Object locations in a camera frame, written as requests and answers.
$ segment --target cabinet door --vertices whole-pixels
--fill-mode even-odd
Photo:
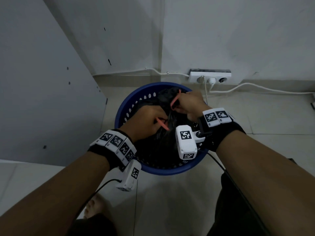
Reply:
[[[68,165],[98,137],[106,100],[42,0],[1,0],[0,159]]]

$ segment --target black cable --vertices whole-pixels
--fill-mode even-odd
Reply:
[[[256,213],[256,211],[254,210],[254,208],[252,207],[252,205],[248,202],[247,198],[245,197],[245,195],[243,195],[242,191],[238,188],[238,186],[236,185],[236,183],[234,182],[234,180],[232,179],[232,177],[230,176],[230,174],[226,171],[226,169],[224,169],[224,167],[213,157],[213,155],[211,155],[209,152],[207,152],[207,154],[209,156],[212,157],[212,159],[215,160],[215,162],[219,165],[219,167],[221,167],[221,169],[224,171],[224,173],[226,173],[227,177],[231,180],[231,182],[233,183],[233,185],[235,186],[235,188],[237,189],[237,191],[240,193],[240,195],[242,196],[243,200],[245,201],[245,203],[247,204],[248,208],[250,209],[250,211],[253,213],[254,217],[256,218],[258,224],[260,225],[260,227],[262,228],[262,230],[264,231],[264,233],[266,235],[270,235],[269,230],[266,228],[266,226],[264,225],[264,223],[262,222],[262,220],[260,219],[259,215]]]
[[[97,194],[97,192],[100,191],[100,189],[102,189],[107,183],[109,183],[109,182],[111,182],[111,181],[118,181],[119,183],[121,182],[121,180],[118,180],[118,179],[111,179],[111,180],[105,182],[97,191],[95,191],[93,194],[91,194],[91,196],[90,196],[90,197],[85,201],[85,203],[80,207],[80,210],[77,212],[77,214],[76,214],[74,220],[76,220],[76,219],[79,217],[80,213],[81,213],[82,210],[85,208],[85,206],[87,205],[87,203],[93,198],[93,196],[95,196],[95,195]]]

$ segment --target foot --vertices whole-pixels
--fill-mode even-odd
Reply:
[[[99,213],[104,214],[109,220],[111,220],[105,199],[100,194],[96,194],[87,203],[84,211],[84,218],[88,219]]]

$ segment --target black plastic bag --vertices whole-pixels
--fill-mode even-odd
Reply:
[[[187,119],[186,114],[180,114],[171,110],[170,103],[179,93],[179,88],[173,87],[160,91],[154,99],[140,100],[131,111],[131,116],[136,113],[144,105],[159,105],[168,115],[168,128],[170,131],[160,128],[156,134],[146,139],[139,140],[135,143],[137,149],[136,157],[144,164],[158,168],[170,169],[183,165],[183,160],[179,158],[175,130],[179,125],[189,125],[193,131],[197,131],[197,125]],[[173,108],[179,105],[177,100]]]

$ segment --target hand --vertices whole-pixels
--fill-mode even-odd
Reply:
[[[155,134],[161,127],[154,123],[156,118],[168,119],[160,106],[143,106],[119,129],[126,133],[133,142]]]
[[[203,111],[211,109],[203,101],[200,91],[180,93],[178,100],[180,105],[175,108],[175,111],[187,114],[187,118],[193,122],[197,122],[197,119],[203,115]]]

